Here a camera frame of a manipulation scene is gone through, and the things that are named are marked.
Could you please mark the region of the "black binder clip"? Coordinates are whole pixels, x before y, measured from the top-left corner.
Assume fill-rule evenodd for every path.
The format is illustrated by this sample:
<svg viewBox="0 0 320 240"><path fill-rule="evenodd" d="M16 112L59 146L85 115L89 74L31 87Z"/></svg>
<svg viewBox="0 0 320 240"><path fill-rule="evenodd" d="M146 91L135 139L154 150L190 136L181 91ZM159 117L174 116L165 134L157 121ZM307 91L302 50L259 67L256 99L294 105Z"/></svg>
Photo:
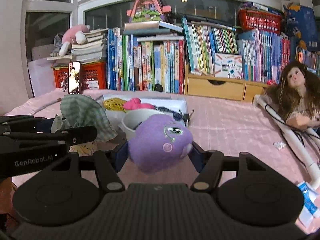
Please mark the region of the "black binder clip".
<svg viewBox="0 0 320 240"><path fill-rule="evenodd" d="M192 110L190 113L183 113L182 114L182 118L183 118L185 127L188 127L189 122L190 122L191 117L193 116L193 114L194 114L194 110Z"/></svg>

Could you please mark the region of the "pink plush rabbit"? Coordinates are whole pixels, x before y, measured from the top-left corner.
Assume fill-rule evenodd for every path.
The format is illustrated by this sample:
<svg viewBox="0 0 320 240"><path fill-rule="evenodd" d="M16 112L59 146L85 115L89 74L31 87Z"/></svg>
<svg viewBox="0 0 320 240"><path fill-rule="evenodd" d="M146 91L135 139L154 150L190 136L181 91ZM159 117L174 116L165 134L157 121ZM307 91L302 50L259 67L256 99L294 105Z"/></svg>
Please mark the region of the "pink plush rabbit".
<svg viewBox="0 0 320 240"><path fill-rule="evenodd" d="M62 46L59 56L64 57L73 44L84 44L86 42L86 33L89 33L89 25L78 24L68 29L62 37Z"/></svg>

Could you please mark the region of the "pink tablecloth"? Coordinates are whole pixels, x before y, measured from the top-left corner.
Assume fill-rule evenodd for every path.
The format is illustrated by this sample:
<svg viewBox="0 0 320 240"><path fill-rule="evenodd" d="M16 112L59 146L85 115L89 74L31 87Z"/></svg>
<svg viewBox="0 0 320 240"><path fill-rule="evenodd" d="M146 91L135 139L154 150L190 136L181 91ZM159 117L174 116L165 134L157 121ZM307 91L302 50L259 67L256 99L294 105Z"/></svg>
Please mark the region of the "pink tablecloth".
<svg viewBox="0 0 320 240"><path fill-rule="evenodd" d="M84 94L93 99L103 98L104 95L116 98L184 99L188 112L194 110L188 128L194 141L204 150L218 150L226 156L249 152L294 184L311 181L305 167L287 147L278 150L274 146L274 143L282 141L278 126L264 109L255 107L252 103L160 92L86 90ZM4 115L35 113L43 105L63 95L66 93L56 89L29 99ZM57 114L61 115L59 102L35 113L35 116L54 118ZM173 168L149 175L141 172L129 160L119 172L125 186L131 183L186 183L190 186L196 176L197 172L188 158L184 158Z"/></svg>

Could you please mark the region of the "white paper cup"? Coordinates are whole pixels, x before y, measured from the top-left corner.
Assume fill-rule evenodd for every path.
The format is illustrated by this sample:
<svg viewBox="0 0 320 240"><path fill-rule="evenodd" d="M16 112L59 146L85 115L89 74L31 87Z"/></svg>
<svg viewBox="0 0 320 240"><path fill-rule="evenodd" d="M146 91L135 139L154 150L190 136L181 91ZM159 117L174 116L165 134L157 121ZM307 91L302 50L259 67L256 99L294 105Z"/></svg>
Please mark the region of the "white paper cup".
<svg viewBox="0 0 320 240"><path fill-rule="evenodd" d="M154 109L136 109L128 111L122 118L119 128L125 133L127 141L135 137L136 128L150 116L162 114L172 117L171 114L163 113Z"/></svg>

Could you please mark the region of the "white boxed card set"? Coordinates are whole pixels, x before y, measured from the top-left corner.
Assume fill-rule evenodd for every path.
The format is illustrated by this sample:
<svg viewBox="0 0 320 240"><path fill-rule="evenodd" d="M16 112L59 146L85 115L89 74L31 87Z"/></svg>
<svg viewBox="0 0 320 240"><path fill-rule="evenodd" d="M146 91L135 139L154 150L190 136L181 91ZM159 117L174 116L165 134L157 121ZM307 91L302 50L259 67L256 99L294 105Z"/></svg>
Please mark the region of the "white boxed card set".
<svg viewBox="0 0 320 240"><path fill-rule="evenodd" d="M242 79L242 56L234 54L215 54L215 77Z"/></svg>

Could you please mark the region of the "purple plush toy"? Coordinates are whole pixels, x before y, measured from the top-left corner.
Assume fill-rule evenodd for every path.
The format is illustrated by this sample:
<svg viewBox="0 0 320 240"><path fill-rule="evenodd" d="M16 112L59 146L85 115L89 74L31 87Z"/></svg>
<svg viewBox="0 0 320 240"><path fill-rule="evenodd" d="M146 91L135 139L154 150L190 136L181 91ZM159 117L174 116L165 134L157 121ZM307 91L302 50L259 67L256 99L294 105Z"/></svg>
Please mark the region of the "purple plush toy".
<svg viewBox="0 0 320 240"><path fill-rule="evenodd" d="M178 164L191 150L193 135L166 114L154 114L142 122L129 140L129 156L144 173L156 173Z"/></svg>

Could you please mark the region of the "blue cardboard box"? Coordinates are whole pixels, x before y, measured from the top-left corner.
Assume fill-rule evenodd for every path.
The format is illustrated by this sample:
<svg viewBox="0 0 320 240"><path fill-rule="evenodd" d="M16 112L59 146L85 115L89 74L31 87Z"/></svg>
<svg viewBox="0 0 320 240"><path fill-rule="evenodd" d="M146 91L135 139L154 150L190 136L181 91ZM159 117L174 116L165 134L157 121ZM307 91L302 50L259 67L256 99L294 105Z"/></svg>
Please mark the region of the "blue cardboard box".
<svg viewBox="0 0 320 240"><path fill-rule="evenodd" d="M308 51L317 51L318 33L314 11L296 3L283 5L289 36L294 36L299 46Z"/></svg>

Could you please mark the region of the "green checkered cloth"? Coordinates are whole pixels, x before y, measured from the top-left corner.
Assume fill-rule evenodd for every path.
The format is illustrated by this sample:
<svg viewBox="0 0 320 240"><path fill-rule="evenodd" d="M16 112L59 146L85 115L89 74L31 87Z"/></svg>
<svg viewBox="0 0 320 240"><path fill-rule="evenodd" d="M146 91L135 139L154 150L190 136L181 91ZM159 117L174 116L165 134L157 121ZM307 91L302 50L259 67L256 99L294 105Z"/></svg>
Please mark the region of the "green checkered cloth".
<svg viewBox="0 0 320 240"><path fill-rule="evenodd" d="M61 115L56 115L51 126L51 133L68 128L94 126L98 141L109 141L117 136L104 108L90 96L70 94L62 98Z"/></svg>

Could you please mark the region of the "pink bow plush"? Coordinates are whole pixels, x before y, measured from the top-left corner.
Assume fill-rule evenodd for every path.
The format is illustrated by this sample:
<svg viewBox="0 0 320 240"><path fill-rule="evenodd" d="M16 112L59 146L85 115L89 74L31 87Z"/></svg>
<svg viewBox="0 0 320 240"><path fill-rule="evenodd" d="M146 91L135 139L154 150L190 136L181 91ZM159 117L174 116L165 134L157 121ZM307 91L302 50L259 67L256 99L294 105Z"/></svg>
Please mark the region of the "pink bow plush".
<svg viewBox="0 0 320 240"><path fill-rule="evenodd" d="M150 103L141 103L139 98L132 98L124 104L125 111L137 109L155 109L155 106Z"/></svg>

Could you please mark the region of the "blue tissue packet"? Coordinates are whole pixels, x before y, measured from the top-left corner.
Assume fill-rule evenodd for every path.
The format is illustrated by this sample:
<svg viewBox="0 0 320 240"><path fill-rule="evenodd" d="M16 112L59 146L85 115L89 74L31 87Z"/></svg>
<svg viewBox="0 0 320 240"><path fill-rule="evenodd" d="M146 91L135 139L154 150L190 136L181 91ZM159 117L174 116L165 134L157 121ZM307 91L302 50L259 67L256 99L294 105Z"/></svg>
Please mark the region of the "blue tissue packet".
<svg viewBox="0 0 320 240"><path fill-rule="evenodd" d="M319 207L315 204L315 200L319 194L306 181L299 183L297 187L304 197L304 205L299 215L299 220L306 228L308 228L314 218L319 218Z"/></svg>

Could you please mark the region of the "dark blue patterned cloth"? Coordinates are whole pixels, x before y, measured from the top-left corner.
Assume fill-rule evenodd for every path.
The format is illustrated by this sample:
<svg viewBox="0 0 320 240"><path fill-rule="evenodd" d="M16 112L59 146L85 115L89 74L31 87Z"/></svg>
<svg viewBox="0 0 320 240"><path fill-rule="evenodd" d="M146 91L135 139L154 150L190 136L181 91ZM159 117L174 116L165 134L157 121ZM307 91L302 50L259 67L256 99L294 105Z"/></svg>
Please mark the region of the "dark blue patterned cloth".
<svg viewBox="0 0 320 240"><path fill-rule="evenodd" d="M177 112L172 111L172 110L170 110L170 109L168 109L166 107L155 106L155 110L170 115L177 122L182 122L183 121L183 115L181 113L177 113Z"/></svg>

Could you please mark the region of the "yellow sequin bow plush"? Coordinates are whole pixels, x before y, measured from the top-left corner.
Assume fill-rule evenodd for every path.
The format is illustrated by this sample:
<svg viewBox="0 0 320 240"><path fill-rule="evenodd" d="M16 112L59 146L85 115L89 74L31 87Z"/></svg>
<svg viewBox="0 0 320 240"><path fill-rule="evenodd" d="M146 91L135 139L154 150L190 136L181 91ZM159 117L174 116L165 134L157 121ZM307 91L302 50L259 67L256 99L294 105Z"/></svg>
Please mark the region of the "yellow sequin bow plush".
<svg viewBox="0 0 320 240"><path fill-rule="evenodd" d="M103 101L103 106L108 111L121 111L124 112L124 104L126 100L120 98L110 98Z"/></svg>

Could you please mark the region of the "wooden drawer organizer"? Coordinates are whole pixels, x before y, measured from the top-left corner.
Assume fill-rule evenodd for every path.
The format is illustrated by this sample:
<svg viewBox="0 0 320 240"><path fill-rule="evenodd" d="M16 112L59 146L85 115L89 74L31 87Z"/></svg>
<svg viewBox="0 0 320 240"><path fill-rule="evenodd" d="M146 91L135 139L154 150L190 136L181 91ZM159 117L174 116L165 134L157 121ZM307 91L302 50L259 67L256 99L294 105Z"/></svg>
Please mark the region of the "wooden drawer organizer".
<svg viewBox="0 0 320 240"><path fill-rule="evenodd" d="M189 64L185 65L185 95L253 102L267 87L260 82L193 74Z"/></svg>

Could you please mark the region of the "stack of paper books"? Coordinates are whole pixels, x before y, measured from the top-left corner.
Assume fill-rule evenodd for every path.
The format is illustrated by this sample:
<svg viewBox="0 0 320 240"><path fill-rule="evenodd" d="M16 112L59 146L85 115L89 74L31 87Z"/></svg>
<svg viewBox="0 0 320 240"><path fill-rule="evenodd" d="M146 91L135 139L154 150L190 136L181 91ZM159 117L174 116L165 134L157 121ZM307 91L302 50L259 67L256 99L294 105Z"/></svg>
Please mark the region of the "stack of paper books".
<svg viewBox="0 0 320 240"><path fill-rule="evenodd" d="M90 30L86 33L86 42L84 44L73 44L67 51L64 57L59 56L59 51L62 46L62 38L58 42L57 50L53 51L47 60L61 60L68 59L71 61L91 62L96 59L105 57L107 44L107 28Z"/></svg>

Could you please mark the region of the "white pvc pipe frame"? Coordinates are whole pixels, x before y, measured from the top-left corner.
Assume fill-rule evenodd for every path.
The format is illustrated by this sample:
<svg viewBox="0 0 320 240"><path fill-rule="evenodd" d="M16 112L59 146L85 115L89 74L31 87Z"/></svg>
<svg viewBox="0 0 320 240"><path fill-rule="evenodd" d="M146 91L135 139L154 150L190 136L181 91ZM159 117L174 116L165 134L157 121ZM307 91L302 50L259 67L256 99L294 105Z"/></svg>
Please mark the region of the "white pvc pipe frame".
<svg viewBox="0 0 320 240"><path fill-rule="evenodd" d="M265 102L260 95L255 95L253 105L260 105L267 114L275 121L281 130L281 134L286 140L287 144L292 148L292 152L299 160L305 165L305 168L311 178L310 184L314 189L319 188L319 165L313 160L309 150L302 143L302 135L305 134L319 147L319 136L312 129L308 128L306 131L299 131L298 129L291 128L281 119L276 111Z"/></svg>

